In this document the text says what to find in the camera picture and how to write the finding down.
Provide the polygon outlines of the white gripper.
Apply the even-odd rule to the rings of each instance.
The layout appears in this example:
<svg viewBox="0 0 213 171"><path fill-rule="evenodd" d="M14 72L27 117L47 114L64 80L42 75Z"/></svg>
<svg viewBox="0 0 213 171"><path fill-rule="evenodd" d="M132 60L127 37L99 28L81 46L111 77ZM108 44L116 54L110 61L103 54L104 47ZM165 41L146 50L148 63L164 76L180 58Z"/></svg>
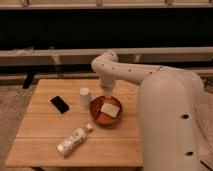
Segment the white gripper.
<svg viewBox="0 0 213 171"><path fill-rule="evenodd" d="M113 91L112 89L115 86L115 79L114 78L101 78L100 79L100 86L103 89L103 95L106 98L112 98Z"/></svg>

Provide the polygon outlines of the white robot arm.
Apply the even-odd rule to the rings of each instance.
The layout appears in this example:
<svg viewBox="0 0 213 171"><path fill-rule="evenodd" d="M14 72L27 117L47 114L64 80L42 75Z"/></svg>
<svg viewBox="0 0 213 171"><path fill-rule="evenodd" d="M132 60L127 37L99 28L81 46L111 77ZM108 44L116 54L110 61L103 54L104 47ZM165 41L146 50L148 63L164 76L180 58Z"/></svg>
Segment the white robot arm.
<svg viewBox="0 0 213 171"><path fill-rule="evenodd" d="M94 58L91 67L107 93L117 79L139 86L143 171L201 171L195 108L204 95L204 84L198 74L161 65L120 63L113 51Z"/></svg>

